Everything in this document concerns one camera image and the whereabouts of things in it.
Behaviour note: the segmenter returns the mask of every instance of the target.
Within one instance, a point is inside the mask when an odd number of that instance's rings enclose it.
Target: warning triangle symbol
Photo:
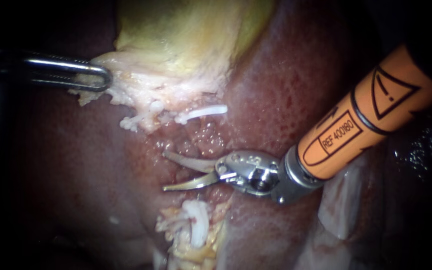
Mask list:
[[[419,86],[399,80],[377,66],[371,83],[372,105],[376,118],[381,120],[419,89]]]

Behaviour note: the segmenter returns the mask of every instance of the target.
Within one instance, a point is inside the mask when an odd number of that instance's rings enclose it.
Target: orange shaft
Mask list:
[[[432,80],[401,45],[299,141],[296,155],[307,173],[329,180],[431,105]]]

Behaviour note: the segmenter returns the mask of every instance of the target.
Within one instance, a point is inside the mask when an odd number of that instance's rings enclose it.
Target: black band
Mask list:
[[[379,127],[373,125],[373,123],[371,123],[364,115],[363,113],[361,113],[360,108],[358,108],[358,104],[356,104],[356,96],[355,96],[355,91],[356,88],[353,88],[350,92],[350,97],[351,97],[351,105],[352,108],[354,109],[354,111],[356,112],[356,116],[359,118],[359,120],[361,120],[361,122],[370,130],[372,130],[375,133],[384,135],[384,136],[388,136],[391,135],[392,132],[386,131],[386,130],[382,130]]]

